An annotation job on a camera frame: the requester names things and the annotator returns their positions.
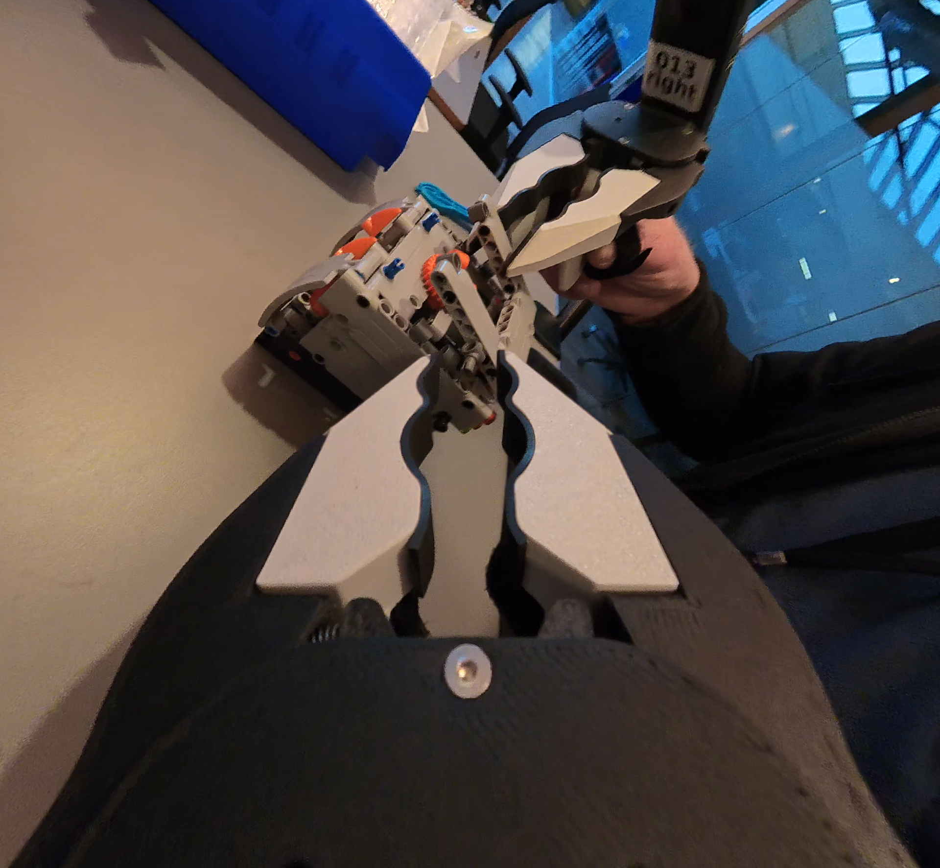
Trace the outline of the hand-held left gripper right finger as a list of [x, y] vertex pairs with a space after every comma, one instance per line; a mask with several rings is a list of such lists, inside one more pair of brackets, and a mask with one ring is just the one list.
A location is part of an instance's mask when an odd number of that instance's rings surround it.
[[509, 471], [509, 589], [544, 613], [622, 595], [672, 595], [678, 575], [614, 435], [515, 354], [499, 354]]

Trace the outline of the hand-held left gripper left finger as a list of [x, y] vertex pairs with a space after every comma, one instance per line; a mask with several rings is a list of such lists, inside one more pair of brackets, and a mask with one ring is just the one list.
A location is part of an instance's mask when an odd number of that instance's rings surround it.
[[440, 366], [420, 357], [325, 435], [261, 569], [262, 592], [375, 600], [391, 612], [429, 587], [429, 483]]

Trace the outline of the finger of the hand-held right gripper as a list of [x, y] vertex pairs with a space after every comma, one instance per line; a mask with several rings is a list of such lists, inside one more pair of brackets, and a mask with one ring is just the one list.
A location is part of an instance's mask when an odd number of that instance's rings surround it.
[[565, 205], [553, 218], [535, 217], [525, 240], [504, 268], [504, 275], [514, 278], [556, 267], [560, 280], [579, 279], [587, 255], [613, 241], [622, 212], [660, 183], [642, 170], [605, 172], [592, 195]]
[[517, 159], [501, 179], [495, 195], [501, 222], [553, 222], [564, 214], [581, 192], [588, 152], [581, 140], [558, 135]]

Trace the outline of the light grey long beam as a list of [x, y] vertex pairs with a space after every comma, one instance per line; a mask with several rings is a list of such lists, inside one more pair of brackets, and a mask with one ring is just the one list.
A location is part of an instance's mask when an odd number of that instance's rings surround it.
[[439, 409], [450, 415], [453, 427], [468, 433], [492, 423], [497, 404], [496, 328], [470, 272], [469, 256], [453, 250], [429, 258], [424, 271], [428, 302], [448, 317], [444, 329], [447, 344]]

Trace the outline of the toy brick robot model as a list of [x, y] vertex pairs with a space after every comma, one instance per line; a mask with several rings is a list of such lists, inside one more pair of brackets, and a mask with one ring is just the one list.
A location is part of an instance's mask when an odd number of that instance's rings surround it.
[[[436, 358], [440, 385], [448, 317], [428, 302], [429, 258], [464, 251], [507, 351], [556, 365], [558, 319], [538, 302], [523, 277], [508, 278], [512, 233], [496, 215], [495, 200], [482, 196], [468, 208], [473, 224], [439, 215], [416, 192], [372, 210], [263, 311], [256, 344], [349, 413], [420, 357]], [[453, 426], [439, 409], [433, 426]]]

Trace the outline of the person's right forearm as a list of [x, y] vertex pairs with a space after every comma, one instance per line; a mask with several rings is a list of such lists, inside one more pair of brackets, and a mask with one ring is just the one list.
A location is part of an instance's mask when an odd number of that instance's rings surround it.
[[939, 332], [746, 357], [703, 264], [666, 314], [609, 312], [649, 418], [698, 465], [678, 486], [704, 509], [939, 462]]

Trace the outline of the person's right hand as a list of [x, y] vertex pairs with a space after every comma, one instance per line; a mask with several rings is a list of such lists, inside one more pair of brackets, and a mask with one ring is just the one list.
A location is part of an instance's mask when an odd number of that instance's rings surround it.
[[570, 288], [564, 288], [558, 278], [559, 265], [548, 267], [541, 275], [566, 298], [590, 301], [627, 324], [650, 322], [689, 298], [699, 285], [701, 271], [675, 216], [643, 220], [638, 234], [650, 254], [631, 274], [597, 280], [582, 273]]

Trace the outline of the black office chair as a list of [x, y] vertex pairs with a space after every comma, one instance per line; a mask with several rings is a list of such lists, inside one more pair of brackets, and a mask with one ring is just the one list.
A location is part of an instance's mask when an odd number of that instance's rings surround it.
[[525, 124], [557, 102], [555, 45], [567, 31], [562, 0], [512, 0], [493, 24], [489, 52], [462, 136], [498, 171]]

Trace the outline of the teal plastic tool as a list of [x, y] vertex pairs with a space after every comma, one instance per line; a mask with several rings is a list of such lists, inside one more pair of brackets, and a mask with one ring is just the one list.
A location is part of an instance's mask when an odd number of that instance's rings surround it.
[[421, 182], [415, 186], [415, 192], [440, 216], [462, 225], [472, 225], [468, 207], [455, 200], [449, 193], [434, 183]]

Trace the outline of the white paper sheet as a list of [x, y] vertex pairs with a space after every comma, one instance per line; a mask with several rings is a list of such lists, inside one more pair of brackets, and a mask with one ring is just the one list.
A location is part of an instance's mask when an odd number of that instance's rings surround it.
[[454, 2], [419, 52], [431, 76], [429, 99], [458, 131], [471, 116], [494, 25]]

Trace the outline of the blue storage bin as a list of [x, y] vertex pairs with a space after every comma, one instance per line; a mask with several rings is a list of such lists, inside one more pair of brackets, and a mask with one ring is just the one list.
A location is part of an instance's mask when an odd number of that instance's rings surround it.
[[430, 76], [367, 0], [148, 0], [342, 169], [402, 154]]

